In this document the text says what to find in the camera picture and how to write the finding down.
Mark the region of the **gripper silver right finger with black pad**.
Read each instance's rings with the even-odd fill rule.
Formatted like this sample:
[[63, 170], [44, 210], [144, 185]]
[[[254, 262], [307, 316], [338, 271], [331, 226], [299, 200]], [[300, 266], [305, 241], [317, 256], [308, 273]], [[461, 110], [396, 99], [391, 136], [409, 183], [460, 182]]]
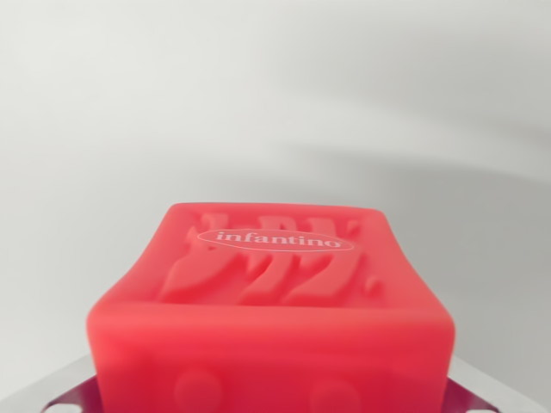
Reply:
[[548, 412], [548, 409], [462, 359], [449, 368], [443, 412]]

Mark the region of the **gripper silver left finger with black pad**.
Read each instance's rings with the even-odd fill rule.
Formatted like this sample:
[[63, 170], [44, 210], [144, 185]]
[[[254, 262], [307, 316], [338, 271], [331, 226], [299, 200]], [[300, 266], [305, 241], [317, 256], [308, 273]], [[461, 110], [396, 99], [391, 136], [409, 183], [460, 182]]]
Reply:
[[102, 401], [96, 383], [96, 370], [90, 355], [1, 401], [2, 412], [47, 412], [53, 406], [76, 412], [101, 412]]

